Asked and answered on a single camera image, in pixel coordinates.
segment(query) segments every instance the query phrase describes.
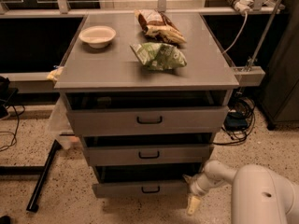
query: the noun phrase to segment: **drawer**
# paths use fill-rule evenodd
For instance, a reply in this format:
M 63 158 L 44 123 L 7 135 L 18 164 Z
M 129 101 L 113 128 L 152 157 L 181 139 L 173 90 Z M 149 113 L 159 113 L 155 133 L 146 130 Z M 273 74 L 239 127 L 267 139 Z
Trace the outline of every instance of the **drawer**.
M 91 166 L 202 162 L 209 158 L 209 133 L 84 137 Z
M 115 91 L 67 93 L 72 110 L 221 106 L 227 91 Z
M 214 133 L 227 111 L 226 106 L 73 110 L 67 117 L 74 134 L 82 136 Z
M 93 184 L 93 192 L 96 198 L 148 197 L 187 194 L 188 186 L 183 180 L 108 183 Z
M 99 184 L 96 197 L 144 196 L 187 193 L 183 175 L 195 175 L 201 163 L 95 167 Z

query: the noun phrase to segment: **black cable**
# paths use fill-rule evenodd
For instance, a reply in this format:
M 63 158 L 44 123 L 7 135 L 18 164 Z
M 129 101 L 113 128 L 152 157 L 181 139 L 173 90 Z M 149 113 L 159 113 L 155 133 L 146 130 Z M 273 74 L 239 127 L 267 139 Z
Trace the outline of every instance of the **black cable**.
M 238 146 L 244 144 L 247 140 L 247 137 L 251 134 L 254 124 L 255 124 L 255 116 L 254 116 L 254 108 L 255 103 L 248 97 L 234 97 L 230 100 L 229 106 L 231 110 L 235 110 L 235 112 L 229 112 L 228 116 L 232 119 L 245 119 L 248 123 L 247 127 L 239 128 L 237 130 L 228 131 L 225 127 L 221 129 L 226 132 L 232 140 L 232 142 L 226 143 L 217 143 L 213 142 L 212 144 L 218 146 Z
M 11 142 L 9 145 L 4 145 L 4 146 L 1 146 L 0 147 L 0 152 L 3 152 L 3 151 L 6 151 L 8 150 L 10 147 L 14 146 L 17 144 L 17 132 L 18 132 L 18 129 L 19 129 L 19 124 L 20 124 L 20 115 L 25 111 L 25 107 L 23 107 L 23 111 L 21 113 L 18 113 L 17 112 L 17 109 L 14 105 L 11 105 L 11 107 L 14 109 L 15 111 L 15 117 L 17 117 L 17 125 L 16 125 L 16 128 L 15 128 L 15 132 L 11 132 L 11 131 L 0 131 L 0 133 L 6 133 L 6 134 L 11 134 L 12 135 L 12 139 L 11 139 Z

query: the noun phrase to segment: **speckled floor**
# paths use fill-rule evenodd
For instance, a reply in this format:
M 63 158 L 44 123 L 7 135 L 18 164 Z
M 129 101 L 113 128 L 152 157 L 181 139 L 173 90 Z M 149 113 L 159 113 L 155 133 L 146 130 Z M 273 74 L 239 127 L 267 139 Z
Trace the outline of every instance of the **speckled floor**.
M 18 143 L 0 153 L 0 165 L 43 165 L 54 135 L 48 123 L 52 105 L 26 106 L 21 115 Z M 299 184 L 299 125 L 266 129 L 266 122 L 256 110 L 256 124 L 248 141 L 238 147 L 216 146 L 212 158 L 234 168 L 248 163 L 269 167 Z M 16 119 L 0 121 L 0 131 L 14 131 Z M 0 146 L 11 136 L 1 134 Z M 216 141 L 227 141 L 218 133 Z M 185 212 L 187 198 L 152 196 L 147 198 L 96 199 L 92 184 L 93 171 L 83 158 L 82 150 L 58 151 L 50 175 L 38 200 L 37 213 L 26 212 L 26 206 L 36 185 L 36 179 L 13 180 L 1 177 L 0 216 L 9 215 L 13 224 L 41 223 L 230 223 L 231 187 L 213 189 L 203 198 L 201 208 L 193 217 Z

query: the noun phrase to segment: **small bowl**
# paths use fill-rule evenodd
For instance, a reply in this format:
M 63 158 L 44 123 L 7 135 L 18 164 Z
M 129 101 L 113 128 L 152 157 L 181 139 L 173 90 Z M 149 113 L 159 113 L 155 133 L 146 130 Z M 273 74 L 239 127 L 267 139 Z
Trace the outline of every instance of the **small bowl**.
M 106 47 L 115 37 L 116 32 L 108 26 L 92 26 L 79 34 L 82 42 L 88 43 L 94 49 Z

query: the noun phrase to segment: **food wrapper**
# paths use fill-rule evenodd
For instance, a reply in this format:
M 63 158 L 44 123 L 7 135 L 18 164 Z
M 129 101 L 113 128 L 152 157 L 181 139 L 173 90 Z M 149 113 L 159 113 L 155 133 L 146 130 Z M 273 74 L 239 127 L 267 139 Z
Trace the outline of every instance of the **food wrapper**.
M 135 56 L 149 70 L 169 70 L 187 65 L 186 58 L 175 46 L 165 43 L 131 45 Z
M 62 66 L 58 67 L 55 70 L 52 70 L 50 73 L 48 73 L 47 79 L 56 82 L 59 76 L 62 74 L 63 70 L 64 68 Z
M 135 10 L 135 16 L 145 35 L 164 43 L 186 43 L 182 33 L 162 12 L 152 9 Z

